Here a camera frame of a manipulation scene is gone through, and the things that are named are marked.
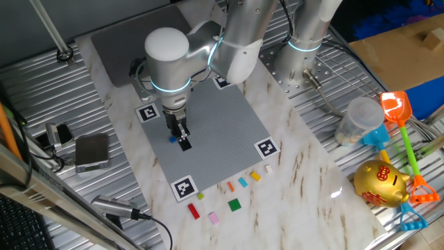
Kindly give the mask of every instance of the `blue lego brick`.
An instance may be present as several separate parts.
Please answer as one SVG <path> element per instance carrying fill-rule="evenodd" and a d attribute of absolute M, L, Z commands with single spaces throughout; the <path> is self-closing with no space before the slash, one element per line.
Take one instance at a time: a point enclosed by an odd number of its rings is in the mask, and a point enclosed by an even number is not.
<path fill-rule="evenodd" d="M 241 185 L 245 188 L 246 186 L 248 186 L 248 183 L 244 180 L 244 178 L 239 178 L 239 182 L 241 183 Z"/>

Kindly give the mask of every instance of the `orange toy shovel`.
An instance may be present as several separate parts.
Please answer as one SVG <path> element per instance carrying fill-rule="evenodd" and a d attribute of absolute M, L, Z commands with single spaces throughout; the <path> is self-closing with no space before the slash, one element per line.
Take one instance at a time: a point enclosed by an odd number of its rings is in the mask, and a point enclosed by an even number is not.
<path fill-rule="evenodd" d="M 439 201 L 439 194 L 436 193 L 436 191 L 425 182 L 419 171 L 415 153 L 411 147 L 409 134 L 405 128 L 405 122 L 411 117 L 412 114 L 407 93 L 404 91 L 382 93 L 381 105 L 382 109 L 384 109 L 387 120 L 398 123 L 398 126 L 400 127 L 405 150 L 407 151 L 407 156 L 409 157 L 410 165 L 413 170 L 413 174 L 415 175 L 415 183 L 413 184 L 413 191 L 411 193 L 411 203 Z M 415 195 L 415 190 L 420 186 L 430 189 L 432 193 Z"/>

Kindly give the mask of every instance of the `white marble surface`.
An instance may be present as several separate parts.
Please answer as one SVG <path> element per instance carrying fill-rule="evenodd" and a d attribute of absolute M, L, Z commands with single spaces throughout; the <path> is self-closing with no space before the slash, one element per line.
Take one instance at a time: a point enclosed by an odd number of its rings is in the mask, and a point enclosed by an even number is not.
<path fill-rule="evenodd" d="M 213 1 L 186 1 L 179 8 L 191 26 L 221 14 Z M 111 84 L 91 35 L 76 43 L 153 216 L 173 235 L 174 249 L 354 250 L 385 233 L 259 61 L 238 87 L 281 153 L 204 190 L 202 201 L 192 197 L 177 203 L 134 112 L 142 102 L 132 85 Z M 266 164 L 273 167 L 272 174 L 266 173 Z M 253 170 L 262 176 L 260 182 L 249 176 Z M 237 182 L 239 177 L 248 181 L 247 188 Z M 234 193 L 227 181 L 234 184 Z M 235 198 L 242 208 L 231 212 L 228 201 Z M 190 203 L 200 219 L 192 217 Z M 219 218 L 216 226 L 208 217 L 211 212 Z M 168 235 L 160 231 L 169 247 Z"/>

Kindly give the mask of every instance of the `plastic container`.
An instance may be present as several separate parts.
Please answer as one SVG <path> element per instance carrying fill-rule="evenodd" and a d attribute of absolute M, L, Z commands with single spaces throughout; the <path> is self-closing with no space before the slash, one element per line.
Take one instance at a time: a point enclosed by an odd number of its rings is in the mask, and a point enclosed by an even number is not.
<path fill-rule="evenodd" d="M 351 101 L 347 113 L 334 134 L 336 141 L 343 146 L 351 146 L 384 121 L 384 111 L 374 100 L 358 97 Z"/>

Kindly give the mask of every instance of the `blue led ring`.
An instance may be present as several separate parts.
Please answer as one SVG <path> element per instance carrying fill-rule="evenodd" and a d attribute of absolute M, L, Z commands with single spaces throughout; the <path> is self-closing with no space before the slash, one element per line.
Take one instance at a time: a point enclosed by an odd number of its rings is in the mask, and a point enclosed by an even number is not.
<path fill-rule="evenodd" d="M 298 47 L 292 45 L 290 42 L 289 42 L 289 44 L 290 44 L 291 48 L 293 48 L 293 49 L 295 49 L 295 50 L 302 51 L 302 52 L 312 52 L 312 51 L 315 51 L 315 50 L 317 50 L 317 49 L 319 49 L 319 48 L 321 47 L 321 44 L 320 44 L 319 46 L 317 46 L 317 47 L 314 48 L 314 49 L 299 49 Z"/>
<path fill-rule="evenodd" d="M 185 84 L 185 85 L 184 85 L 183 87 L 181 87 L 181 88 L 178 88 L 177 90 L 164 90 L 164 89 L 162 89 L 162 88 L 156 86 L 156 84 L 154 84 L 153 80 L 151 80 L 151 84 L 153 84 L 153 87 L 154 87 L 154 88 L 156 88 L 157 90 L 160 90 L 160 91 L 162 91 L 162 92 L 166 92 L 166 93 L 175 93 L 175 92 L 179 92 L 179 91 L 181 91 L 181 90 L 184 90 L 184 89 L 189 85 L 190 82 L 191 82 L 191 78 L 188 80 L 187 84 Z"/>

